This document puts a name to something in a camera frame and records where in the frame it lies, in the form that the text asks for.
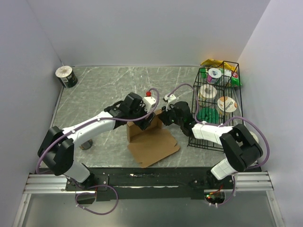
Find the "brown cardboard box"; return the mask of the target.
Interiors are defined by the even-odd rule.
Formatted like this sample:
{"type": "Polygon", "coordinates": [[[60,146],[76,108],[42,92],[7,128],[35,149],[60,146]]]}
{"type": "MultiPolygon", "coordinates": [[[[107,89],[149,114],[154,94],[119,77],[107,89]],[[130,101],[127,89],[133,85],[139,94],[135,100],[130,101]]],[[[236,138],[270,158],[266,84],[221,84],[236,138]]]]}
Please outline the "brown cardboard box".
{"type": "Polygon", "coordinates": [[[161,110],[146,130],[141,130],[134,122],[126,124],[128,149],[141,168],[149,167],[179,151],[180,146],[170,131],[162,127],[159,119],[161,110]]]}

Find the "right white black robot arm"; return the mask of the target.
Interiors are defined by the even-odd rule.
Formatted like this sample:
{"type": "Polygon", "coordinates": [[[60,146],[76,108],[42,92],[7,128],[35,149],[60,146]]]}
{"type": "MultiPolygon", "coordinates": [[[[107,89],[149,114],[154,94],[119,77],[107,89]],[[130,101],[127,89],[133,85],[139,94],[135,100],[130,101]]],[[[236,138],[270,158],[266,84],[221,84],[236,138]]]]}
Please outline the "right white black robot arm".
{"type": "Polygon", "coordinates": [[[225,159],[214,165],[207,176],[207,184],[211,188],[216,189],[222,185],[225,177],[245,171],[263,155],[262,148],[245,125],[197,123],[185,101],[162,107],[159,119],[166,126],[179,126],[189,138],[207,140],[222,146],[225,159]]]}

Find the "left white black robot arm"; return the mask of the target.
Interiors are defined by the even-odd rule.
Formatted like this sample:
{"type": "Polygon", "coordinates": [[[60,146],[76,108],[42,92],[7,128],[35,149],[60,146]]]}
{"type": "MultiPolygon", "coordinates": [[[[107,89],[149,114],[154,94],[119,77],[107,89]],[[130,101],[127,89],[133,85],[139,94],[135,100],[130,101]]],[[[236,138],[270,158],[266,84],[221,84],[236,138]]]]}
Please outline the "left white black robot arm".
{"type": "Polygon", "coordinates": [[[82,123],[64,129],[54,126],[48,130],[38,150],[38,162],[44,162],[54,175],[65,175],[76,181],[81,189],[89,190],[94,185],[95,175],[74,159],[74,149],[89,145],[93,137],[127,122],[134,122],[145,130],[155,117],[158,103],[159,99],[152,97],[150,92],[145,97],[131,92],[124,100],[82,123]]]}

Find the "Chobani yogurt cup in basket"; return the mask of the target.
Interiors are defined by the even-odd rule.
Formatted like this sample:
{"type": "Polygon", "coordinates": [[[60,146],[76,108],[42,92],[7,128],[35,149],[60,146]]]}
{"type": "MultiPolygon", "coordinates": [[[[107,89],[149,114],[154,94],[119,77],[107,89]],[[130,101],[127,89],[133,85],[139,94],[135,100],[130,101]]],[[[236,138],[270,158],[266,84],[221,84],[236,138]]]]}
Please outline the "Chobani yogurt cup in basket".
{"type": "Polygon", "coordinates": [[[220,115],[229,115],[235,112],[238,108],[237,102],[229,96],[220,97],[217,100],[217,105],[220,115]]]}

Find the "blue white yogurt cup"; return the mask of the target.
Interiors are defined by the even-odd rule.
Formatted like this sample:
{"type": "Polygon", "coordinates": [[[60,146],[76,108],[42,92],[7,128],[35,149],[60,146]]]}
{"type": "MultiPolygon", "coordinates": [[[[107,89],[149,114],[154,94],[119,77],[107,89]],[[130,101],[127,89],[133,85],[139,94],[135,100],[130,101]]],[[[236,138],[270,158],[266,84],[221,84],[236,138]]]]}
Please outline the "blue white yogurt cup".
{"type": "Polygon", "coordinates": [[[206,81],[209,84],[215,84],[221,76],[222,72],[218,68],[210,68],[208,69],[206,81]]]}

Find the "yellow snack bag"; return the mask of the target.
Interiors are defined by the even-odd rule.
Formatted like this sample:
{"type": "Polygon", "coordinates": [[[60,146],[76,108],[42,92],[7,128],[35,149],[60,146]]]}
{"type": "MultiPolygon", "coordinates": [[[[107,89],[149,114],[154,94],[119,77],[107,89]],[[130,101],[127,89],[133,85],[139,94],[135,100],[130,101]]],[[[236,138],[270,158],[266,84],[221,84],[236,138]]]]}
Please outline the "yellow snack bag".
{"type": "Polygon", "coordinates": [[[221,68],[225,70],[237,71],[230,61],[207,59],[200,64],[202,68],[221,68]]]}

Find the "tin can brown label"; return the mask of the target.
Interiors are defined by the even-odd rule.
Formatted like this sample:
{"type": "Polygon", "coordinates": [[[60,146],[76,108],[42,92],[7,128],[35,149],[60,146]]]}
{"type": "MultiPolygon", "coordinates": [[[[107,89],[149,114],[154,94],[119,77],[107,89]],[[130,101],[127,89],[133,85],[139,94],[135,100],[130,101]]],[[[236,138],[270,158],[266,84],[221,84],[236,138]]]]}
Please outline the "tin can brown label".
{"type": "Polygon", "coordinates": [[[93,141],[92,141],[92,139],[90,139],[90,140],[84,142],[83,144],[81,144],[80,149],[87,150],[87,149],[90,149],[92,147],[92,145],[93,145],[93,141]]]}

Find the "green snack bag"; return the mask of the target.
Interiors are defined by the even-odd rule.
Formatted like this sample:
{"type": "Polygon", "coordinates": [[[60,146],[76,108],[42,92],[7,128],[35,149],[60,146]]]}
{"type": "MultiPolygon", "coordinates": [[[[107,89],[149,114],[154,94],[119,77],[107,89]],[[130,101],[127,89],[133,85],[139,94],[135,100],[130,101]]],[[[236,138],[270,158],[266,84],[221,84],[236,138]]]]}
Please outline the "green snack bag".
{"type": "Polygon", "coordinates": [[[230,87],[241,87],[242,86],[240,76],[237,71],[224,69],[222,72],[223,72],[222,76],[224,77],[224,81],[228,86],[230,86],[230,87]],[[238,74],[238,76],[239,76],[238,78],[232,77],[234,72],[236,72],[238,74]]]}

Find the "red white package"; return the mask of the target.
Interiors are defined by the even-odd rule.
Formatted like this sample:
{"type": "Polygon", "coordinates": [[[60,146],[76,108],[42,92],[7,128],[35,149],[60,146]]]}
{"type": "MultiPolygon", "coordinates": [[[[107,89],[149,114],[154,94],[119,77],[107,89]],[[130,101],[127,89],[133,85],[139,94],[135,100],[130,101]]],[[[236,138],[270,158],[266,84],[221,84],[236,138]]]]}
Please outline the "red white package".
{"type": "Polygon", "coordinates": [[[239,76],[238,76],[238,74],[236,72],[234,72],[233,75],[232,75],[232,77],[233,78],[238,78],[239,76]]]}

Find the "white yogurt cup on table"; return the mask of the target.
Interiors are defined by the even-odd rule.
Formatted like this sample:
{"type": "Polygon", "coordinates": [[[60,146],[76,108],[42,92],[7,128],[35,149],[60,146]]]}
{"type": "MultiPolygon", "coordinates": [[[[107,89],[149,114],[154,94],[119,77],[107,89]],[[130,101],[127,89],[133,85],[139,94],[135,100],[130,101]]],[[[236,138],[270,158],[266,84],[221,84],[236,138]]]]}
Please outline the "white yogurt cup on table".
{"type": "Polygon", "coordinates": [[[250,134],[252,135],[252,137],[254,138],[254,140],[259,143],[259,139],[257,137],[257,135],[255,133],[253,133],[252,131],[250,131],[250,134]]]}

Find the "green black chips can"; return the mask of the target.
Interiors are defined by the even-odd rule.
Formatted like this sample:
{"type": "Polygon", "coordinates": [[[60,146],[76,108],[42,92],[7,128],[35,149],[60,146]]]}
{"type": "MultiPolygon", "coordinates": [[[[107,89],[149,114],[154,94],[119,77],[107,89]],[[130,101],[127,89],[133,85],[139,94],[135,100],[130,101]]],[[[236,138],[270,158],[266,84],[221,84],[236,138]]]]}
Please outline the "green black chips can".
{"type": "Polygon", "coordinates": [[[78,82],[71,66],[61,66],[55,72],[56,77],[60,80],[65,88],[71,88],[78,82]]]}

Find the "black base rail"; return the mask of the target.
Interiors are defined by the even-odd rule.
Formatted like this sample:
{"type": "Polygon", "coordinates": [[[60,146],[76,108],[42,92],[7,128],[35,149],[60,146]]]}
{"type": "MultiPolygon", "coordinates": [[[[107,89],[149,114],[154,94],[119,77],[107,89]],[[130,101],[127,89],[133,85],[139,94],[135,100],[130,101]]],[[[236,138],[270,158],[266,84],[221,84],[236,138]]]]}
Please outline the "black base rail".
{"type": "Polygon", "coordinates": [[[209,167],[91,168],[97,201],[191,198],[203,200],[204,191],[232,189],[232,177],[216,180],[209,167]]]}

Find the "aluminium frame rail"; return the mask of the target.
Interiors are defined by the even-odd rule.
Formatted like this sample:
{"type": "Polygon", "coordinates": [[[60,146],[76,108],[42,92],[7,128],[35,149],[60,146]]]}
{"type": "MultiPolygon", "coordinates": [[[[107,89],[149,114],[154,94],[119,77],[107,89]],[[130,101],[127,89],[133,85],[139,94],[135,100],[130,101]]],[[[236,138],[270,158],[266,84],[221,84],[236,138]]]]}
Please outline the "aluminium frame rail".
{"type": "MultiPolygon", "coordinates": [[[[236,192],[272,191],[269,173],[248,172],[235,175],[236,192]]],[[[67,189],[68,179],[61,175],[29,175],[24,187],[24,194],[58,194],[82,192],[81,188],[67,189]]]]}

